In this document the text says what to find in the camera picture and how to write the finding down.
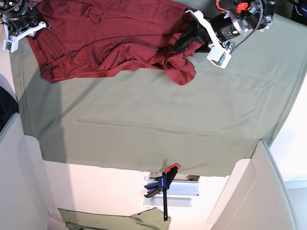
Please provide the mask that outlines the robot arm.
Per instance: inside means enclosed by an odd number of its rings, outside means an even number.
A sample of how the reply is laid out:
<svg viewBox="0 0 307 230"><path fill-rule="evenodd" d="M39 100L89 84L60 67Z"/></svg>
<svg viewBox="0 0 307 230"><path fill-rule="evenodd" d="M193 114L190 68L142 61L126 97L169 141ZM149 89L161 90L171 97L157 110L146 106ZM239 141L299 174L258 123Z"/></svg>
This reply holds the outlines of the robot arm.
<svg viewBox="0 0 307 230"><path fill-rule="evenodd" d="M183 52L190 43L200 42L202 46L196 50L197 53L208 53L214 47L231 53L238 48L231 39L272 27L275 0L235 0L233 3L234 9L225 10L220 8L217 0L215 5L221 13L211 19L207 19L202 11L187 8L186 13L191 15L194 23L176 41L173 51Z"/></svg>
<svg viewBox="0 0 307 230"><path fill-rule="evenodd" d="M4 27L4 43L12 43L23 37L34 37L41 29L51 29L44 22L44 16L33 8L41 0L2 0L0 2L0 21Z"/></svg>

